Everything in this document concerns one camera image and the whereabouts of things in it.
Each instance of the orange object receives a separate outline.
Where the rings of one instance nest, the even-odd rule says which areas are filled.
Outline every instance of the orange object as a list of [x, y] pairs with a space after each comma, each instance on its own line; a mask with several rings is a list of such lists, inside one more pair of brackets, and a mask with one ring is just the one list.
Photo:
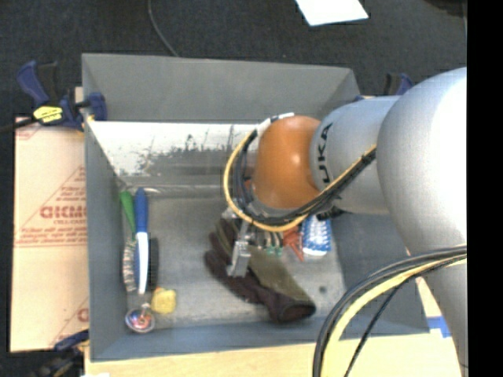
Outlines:
[[302, 237], [299, 232], [299, 226], [283, 232], [283, 247], [290, 247], [300, 261], [304, 261], [304, 252], [302, 251]]
[[259, 201], [277, 209], [301, 207], [319, 191], [310, 172], [309, 147], [320, 121], [304, 115], [279, 119], [259, 141], [252, 187]]

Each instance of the yellow cable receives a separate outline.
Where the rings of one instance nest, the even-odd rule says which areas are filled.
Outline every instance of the yellow cable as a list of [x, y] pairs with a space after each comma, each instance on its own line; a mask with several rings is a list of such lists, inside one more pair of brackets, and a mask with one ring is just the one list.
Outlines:
[[254, 133], [255, 131], [250, 132], [243, 140], [240, 141], [240, 143], [237, 145], [237, 147], [234, 149], [234, 151], [230, 154], [229, 160], [227, 161], [226, 168], [223, 173], [223, 192], [226, 197], [227, 204], [229, 207], [234, 211], [234, 213], [243, 219], [244, 221], [250, 223], [251, 225], [255, 225], [258, 228], [264, 229], [268, 232], [284, 232], [285, 230], [289, 230], [293, 228], [294, 226], [298, 225], [300, 222], [302, 222], [305, 218], [307, 218], [307, 214], [302, 215], [300, 217], [297, 217], [293, 221], [290, 221], [288, 224], [282, 225], [282, 226], [271, 226], [271, 225], [266, 225], [261, 222], [257, 222], [255, 219], [252, 217], [246, 215], [234, 202], [233, 199], [230, 195], [229, 191], [229, 174], [230, 174], [230, 169], [234, 163], [234, 160], [236, 159], [237, 154], [240, 152], [240, 150], [243, 148], [244, 144], [246, 141], [248, 141], [249, 137]]
[[[325, 347], [325, 352], [322, 359], [321, 377], [337, 377], [339, 375], [344, 375], [344, 373], [346, 372], [350, 360], [342, 358], [341, 355], [343, 355], [343, 351], [336, 350], [336, 345], [339, 342], [340, 337], [342, 336], [347, 325], [350, 323], [351, 319], [362, 309], [363, 306], [371, 302], [376, 297], [382, 295], [384, 292], [398, 286], [411, 276], [425, 271], [432, 266], [439, 265], [444, 261], [445, 259], [435, 260], [429, 262], [428, 264], [418, 265], [413, 269], [408, 269], [407, 271], [399, 273], [389, 280], [385, 280], [372, 289], [369, 289], [365, 294], [357, 298], [336, 322], [336, 325], [333, 328], [332, 333], [330, 334], [330, 338], [327, 346]], [[459, 265], [465, 261], [466, 259], [460, 259], [452, 265]]]
[[[284, 232], [286, 230], [289, 230], [293, 228], [294, 226], [297, 226], [300, 222], [302, 222], [304, 219], [307, 218], [309, 214], [304, 214], [300, 215], [299, 217], [295, 218], [293, 221], [290, 221], [287, 224], [281, 225], [281, 226], [272, 226], [272, 225], [267, 225], [262, 222], [256, 221], [254, 218], [246, 215], [233, 201], [232, 196], [230, 195], [229, 191], [229, 175], [230, 175], [230, 170], [232, 168], [232, 165], [234, 163], [234, 160], [236, 159], [237, 154], [241, 151], [241, 149], [244, 147], [244, 144], [248, 141], [249, 137], [254, 133], [255, 131], [251, 131], [245, 138], [243, 138], [237, 147], [234, 149], [234, 151], [230, 154], [229, 159], [227, 160], [226, 168], [223, 173], [223, 192], [227, 201], [227, 204], [229, 207], [234, 211], [234, 213], [243, 219], [244, 221], [257, 226], [258, 228], [264, 229], [268, 232]], [[372, 150], [376, 149], [376, 145], [372, 145], [362, 156], [367, 156]], [[322, 192], [314, 199], [316, 201], [317, 198], [325, 194], [328, 190], [330, 190], [334, 185], [336, 185], [342, 178], [344, 178], [348, 173], [350, 173], [360, 162], [362, 161], [362, 158], [359, 158], [357, 161], [355, 161], [349, 168], [347, 168], [336, 180], [332, 181], [328, 186], [326, 186]]]

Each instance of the dark cloth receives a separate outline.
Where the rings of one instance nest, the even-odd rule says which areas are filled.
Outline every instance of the dark cloth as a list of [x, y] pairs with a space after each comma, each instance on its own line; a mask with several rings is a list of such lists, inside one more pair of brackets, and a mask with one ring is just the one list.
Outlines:
[[278, 258], [254, 246], [245, 276], [228, 276], [237, 228], [220, 219], [216, 230], [209, 234], [211, 250], [204, 254], [212, 275], [246, 302], [263, 304], [270, 319], [276, 323], [291, 322], [309, 317], [316, 306], [308, 294], [295, 282]]

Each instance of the black cable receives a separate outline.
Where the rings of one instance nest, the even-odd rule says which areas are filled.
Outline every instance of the black cable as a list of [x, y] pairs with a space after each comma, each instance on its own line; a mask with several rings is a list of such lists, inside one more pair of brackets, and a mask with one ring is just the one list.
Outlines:
[[154, 18], [153, 11], [152, 11], [152, 0], [147, 0], [147, 7], [148, 7], [148, 12], [149, 12], [149, 18], [150, 22], [152, 23], [152, 26], [154, 27], [154, 30], [156, 31], [157, 35], [159, 36], [161, 42], [164, 44], [164, 47], [171, 53], [171, 55], [175, 57], [179, 57], [178, 53], [173, 49], [173, 46], [166, 40], [164, 37], [163, 33], [159, 29], [159, 26], [157, 25], [156, 19]]
[[36, 119], [24, 119], [24, 120], [20, 120], [19, 122], [5, 124], [4, 126], [0, 127], [0, 134], [11, 133], [16, 129], [19, 129], [24, 126], [29, 126], [30, 124], [33, 124], [36, 122], [37, 122]]
[[[346, 294], [336, 303], [330, 314], [325, 319], [323, 326], [321, 327], [320, 333], [318, 335], [318, 340], [316, 343], [316, 348], [314, 351], [314, 362], [313, 362], [313, 376], [319, 377], [321, 375], [321, 363], [325, 348], [328, 344], [332, 330], [338, 321], [340, 315], [343, 311], [354, 302], [354, 298], [363, 295], [373, 287], [379, 285], [385, 280], [388, 280], [400, 273], [406, 272], [408, 270], [414, 269], [420, 265], [426, 265], [432, 261], [442, 261], [447, 264], [451, 261], [459, 261], [466, 258], [467, 247], [452, 247], [447, 249], [440, 249], [429, 251], [423, 254], [417, 254], [412, 257], [405, 258], [398, 262], [394, 262], [372, 274], [367, 276], [362, 282], [353, 286]], [[439, 264], [433, 265], [431, 268], [438, 267]]]
[[393, 288], [393, 291], [384, 300], [383, 304], [380, 306], [380, 308], [377, 310], [377, 312], [374, 314], [374, 316], [370, 320], [369, 325], [367, 326], [367, 328], [364, 331], [362, 337], [360, 338], [360, 342], [358, 343], [358, 346], [356, 347], [356, 350], [353, 353], [353, 357], [351, 358], [351, 361], [350, 361], [349, 365], [347, 366], [347, 370], [344, 373], [344, 377], [348, 377], [349, 376], [349, 373], [351, 372], [351, 369], [353, 368], [354, 363], [356, 363], [356, 360], [358, 359], [358, 356], [359, 356], [360, 352], [362, 351], [363, 346], [366, 344], [367, 339], [370, 336], [370, 332], [374, 328], [374, 325], [379, 320], [381, 314], [387, 308], [387, 305], [390, 304], [391, 300], [396, 295], [396, 293], [400, 290], [400, 288], [403, 286], [404, 283], [405, 283], [405, 281], [402, 282], [401, 284], [399, 284], [397, 287]]
[[330, 203], [339, 196], [339, 194], [359, 175], [359, 173], [365, 169], [367, 165], [369, 165], [376, 158], [376, 149], [373, 149], [369, 154], [365, 157], [362, 157], [361, 163], [358, 164], [346, 177], [344, 177], [340, 182], [332, 186], [329, 190], [321, 193], [319, 196], [312, 199], [309, 203], [302, 205], [295, 210], [279, 216], [279, 217], [271, 217], [271, 216], [262, 216], [260, 214], [251, 214], [247, 207], [242, 207], [242, 211], [246, 213], [251, 218], [254, 218], [256, 221], [264, 223], [266, 225], [277, 226], [283, 225], [285, 223], [290, 222], [291, 220], [305, 215], [305, 214], [316, 214], [323, 210], [328, 210], [330, 207]]
[[410, 280], [419, 278], [420, 276], [424, 276], [425, 274], [430, 273], [432, 271], [435, 271], [437, 269], [445, 268], [446, 266], [451, 265], [451, 264], [453, 264], [455, 262], [458, 262], [458, 261], [460, 261], [460, 259], [446, 261], [446, 262], [443, 262], [442, 264], [439, 264], [439, 265], [433, 265], [431, 268], [428, 268], [425, 271], [422, 271], [421, 273], [418, 273], [417, 275], [410, 276], [409, 278], [407, 278], [403, 282], [401, 282], [398, 286], [396, 286], [396, 287], [393, 288], [393, 291], [384, 300], [384, 302], [381, 304], [380, 308], [377, 310], [377, 312], [374, 314], [373, 318], [369, 322], [369, 325], [367, 325], [367, 328], [365, 329], [362, 337], [360, 338], [360, 342], [358, 343], [358, 346], [356, 347], [356, 350], [353, 353], [353, 357], [351, 358], [351, 361], [350, 361], [349, 365], [347, 366], [347, 370], [344, 373], [344, 377], [348, 377], [349, 376], [349, 374], [351, 372], [351, 369], [354, 366], [354, 363], [358, 359], [358, 356], [359, 356], [360, 352], [362, 351], [363, 346], [366, 344], [366, 342], [367, 342], [367, 340], [368, 340], [368, 338], [370, 336], [370, 332], [372, 331], [372, 329], [374, 328], [374, 325], [379, 320], [380, 316], [382, 315], [382, 313], [384, 312], [384, 310], [387, 308], [387, 305], [394, 298], [394, 296], [396, 295], [396, 293], [400, 289], [402, 289], [402, 287], [407, 282], [409, 282]]

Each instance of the clamp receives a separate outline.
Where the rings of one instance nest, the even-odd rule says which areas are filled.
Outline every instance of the clamp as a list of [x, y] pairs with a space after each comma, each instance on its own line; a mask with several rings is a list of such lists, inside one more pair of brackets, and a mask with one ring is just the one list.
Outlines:
[[106, 120], [107, 106], [101, 93], [91, 93], [82, 102], [75, 102], [73, 93], [58, 97], [54, 82], [56, 67], [56, 63], [38, 65], [32, 60], [17, 72], [18, 84], [33, 98], [35, 107], [31, 119], [25, 124], [39, 122], [43, 126], [65, 126], [83, 131], [83, 108], [90, 108], [88, 115], [95, 120]]

